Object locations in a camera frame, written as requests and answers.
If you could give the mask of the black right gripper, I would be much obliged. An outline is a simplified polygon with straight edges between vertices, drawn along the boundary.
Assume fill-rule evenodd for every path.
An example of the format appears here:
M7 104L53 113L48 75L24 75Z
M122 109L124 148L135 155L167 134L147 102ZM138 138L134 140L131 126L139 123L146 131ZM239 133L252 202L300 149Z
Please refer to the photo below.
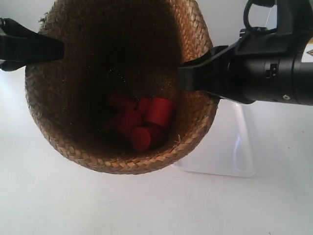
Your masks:
M204 91L242 104L296 103L296 33L246 29L236 46L217 46L178 67L181 91Z

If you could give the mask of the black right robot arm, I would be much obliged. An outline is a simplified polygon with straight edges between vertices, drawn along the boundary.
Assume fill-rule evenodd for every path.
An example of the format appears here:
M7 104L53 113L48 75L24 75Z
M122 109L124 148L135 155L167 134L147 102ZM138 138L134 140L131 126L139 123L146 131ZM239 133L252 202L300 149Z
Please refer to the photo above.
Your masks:
M277 26L253 27L253 5L277 8ZM179 88L242 104L313 103L313 9L307 0L250 0L239 40L178 68Z

